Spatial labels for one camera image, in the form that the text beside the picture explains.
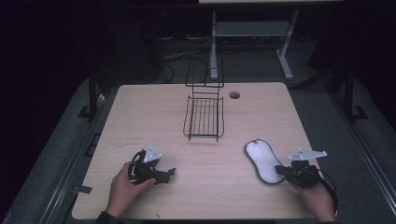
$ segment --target human hand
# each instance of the human hand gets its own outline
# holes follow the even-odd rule
[[[336,221],[332,196],[321,183],[306,189],[291,185],[300,193],[303,202],[318,222]]]
[[[116,218],[120,218],[137,196],[155,183],[155,179],[151,178],[139,185],[132,184],[128,176],[129,164],[130,162],[123,164],[122,169],[111,182],[106,212]]]

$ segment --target wooden table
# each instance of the wooden table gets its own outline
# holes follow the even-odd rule
[[[229,97],[231,91],[239,99]],[[119,89],[73,209],[76,219],[97,218],[106,208],[110,183],[121,166],[149,144],[163,157],[156,166],[176,167],[169,184],[153,186],[124,215],[136,219],[279,219],[312,217],[292,187],[263,184],[244,151],[247,142],[267,141],[284,165],[297,149],[310,149],[283,83],[226,83],[224,135],[183,134],[191,88],[133,85]]]

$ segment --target sleeve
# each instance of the sleeve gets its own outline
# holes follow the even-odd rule
[[[117,218],[111,216],[107,212],[101,212],[99,217],[95,220],[96,224],[124,224]]]

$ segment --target wire basket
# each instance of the wire basket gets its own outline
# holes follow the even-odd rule
[[[206,63],[190,57],[189,70],[185,85],[191,87],[188,97],[186,118],[183,133],[189,137],[219,137],[224,134],[223,98],[219,98],[219,90],[224,87],[224,77],[209,80]]]

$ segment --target small round object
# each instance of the small round object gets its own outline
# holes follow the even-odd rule
[[[239,94],[239,92],[237,92],[237,91],[230,92],[230,97],[232,99],[238,99],[240,96],[241,96],[241,94]]]

